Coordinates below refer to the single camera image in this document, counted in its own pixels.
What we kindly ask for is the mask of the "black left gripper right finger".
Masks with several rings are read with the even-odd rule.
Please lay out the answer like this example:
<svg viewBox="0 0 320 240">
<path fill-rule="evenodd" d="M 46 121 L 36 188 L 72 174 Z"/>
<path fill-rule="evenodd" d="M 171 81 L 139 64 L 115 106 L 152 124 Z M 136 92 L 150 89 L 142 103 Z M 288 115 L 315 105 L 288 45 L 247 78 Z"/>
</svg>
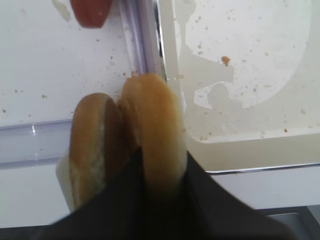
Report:
<svg viewBox="0 0 320 240">
<path fill-rule="evenodd" d="M 249 207 L 215 180 L 186 151 L 175 157 L 183 212 L 176 240 L 295 240 L 283 223 Z"/>
</svg>

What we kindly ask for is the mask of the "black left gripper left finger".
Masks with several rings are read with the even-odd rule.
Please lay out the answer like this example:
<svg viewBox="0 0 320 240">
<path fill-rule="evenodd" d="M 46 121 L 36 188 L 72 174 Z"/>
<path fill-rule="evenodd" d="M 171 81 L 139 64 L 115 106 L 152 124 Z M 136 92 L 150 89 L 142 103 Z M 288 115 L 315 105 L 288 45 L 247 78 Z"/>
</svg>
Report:
<svg viewBox="0 0 320 240">
<path fill-rule="evenodd" d="M 138 149 L 120 174 L 96 197 L 54 224 L 36 240 L 142 240 L 144 180 Z"/>
</svg>

